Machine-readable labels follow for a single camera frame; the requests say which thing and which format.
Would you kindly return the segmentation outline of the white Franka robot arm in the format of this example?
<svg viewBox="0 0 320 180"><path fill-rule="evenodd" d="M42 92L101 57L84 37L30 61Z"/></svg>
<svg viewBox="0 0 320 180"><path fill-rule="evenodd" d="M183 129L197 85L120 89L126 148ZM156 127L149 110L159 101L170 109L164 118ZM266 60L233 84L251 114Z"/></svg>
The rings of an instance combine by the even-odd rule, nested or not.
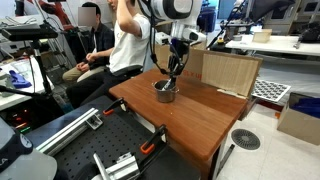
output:
<svg viewBox="0 0 320 180"><path fill-rule="evenodd" d="M171 41L169 49L169 71L160 68L162 74L170 77L169 84L175 84L186 62L183 56L189 54L189 48L206 40L206 36L197 29L197 19L201 11L201 0L138 0L141 12L149 18L151 26L157 21L171 21Z"/></svg>

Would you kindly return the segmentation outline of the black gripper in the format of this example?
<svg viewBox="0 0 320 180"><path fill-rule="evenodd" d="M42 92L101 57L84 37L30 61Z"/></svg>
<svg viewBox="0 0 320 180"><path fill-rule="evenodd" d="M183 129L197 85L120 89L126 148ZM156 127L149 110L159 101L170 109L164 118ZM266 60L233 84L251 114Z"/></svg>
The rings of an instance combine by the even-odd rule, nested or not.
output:
<svg viewBox="0 0 320 180"><path fill-rule="evenodd" d="M171 84L175 84L176 76L181 75L184 70L185 64L183 63L183 56L189 52L189 42L172 38L169 44L169 50L171 55L169 56L168 68L172 70L170 72L170 82Z"/></svg>

